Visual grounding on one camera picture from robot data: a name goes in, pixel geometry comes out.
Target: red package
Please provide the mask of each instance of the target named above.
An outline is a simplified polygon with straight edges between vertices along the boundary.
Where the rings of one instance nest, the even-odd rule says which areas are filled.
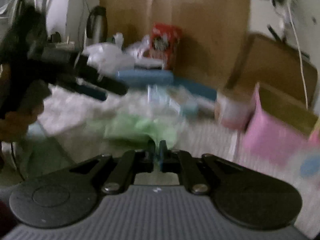
[[[149,57],[163,60],[164,69],[172,70],[181,36],[179,27],[155,23],[150,35]]]

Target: brown cardboard panel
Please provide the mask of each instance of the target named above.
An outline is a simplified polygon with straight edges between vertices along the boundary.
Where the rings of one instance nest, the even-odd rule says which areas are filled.
[[[318,74],[316,68],[306,61],[303,62],[303,71],[310,105]],[[227,87],[252,94],[257,82],[269,84],[305,103],[297,51],[261,34],[251,34]]]
[[[310,136],[318,117],[300,101],[266,84],[260,84],[259,96],[264,111]]]
[[[250,0],[100,0],[109,34],[125,45],[149,34],[154,22],[183,30],[174,73],[204,85],[225,85],[247,31]]]

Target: metal bolt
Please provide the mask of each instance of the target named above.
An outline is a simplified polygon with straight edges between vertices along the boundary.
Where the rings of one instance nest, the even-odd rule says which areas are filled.
[[[110,182],[106,184],[103,188],[102,191],[106,194],[112,194],[120,189],[120,185],[115,182]]]
[[[202,157],[211,157],[211,156],[213,156],[213,154],[211,154],[211,153],[205,153],[202,155]]]
[[[208,186],[206,184],[195,184],[192,187],[192,191],[195,194],[204,194],[209,190]]]

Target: thermos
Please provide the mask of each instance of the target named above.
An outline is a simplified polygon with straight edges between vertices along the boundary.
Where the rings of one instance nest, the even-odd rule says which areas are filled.
[[[92,9],[87,20],[84,35],[84,48],[89,45],[105,42],[108,33],[106,8],[96,6]]]

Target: pink bag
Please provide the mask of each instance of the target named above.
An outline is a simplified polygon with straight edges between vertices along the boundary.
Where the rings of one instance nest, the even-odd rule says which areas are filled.
[[[256,107],[242,141],[242,151],[284,166],[297,151],[320,145],[318,131],[313,132],[318,117],[300,102],[259,83],[253,99]]]

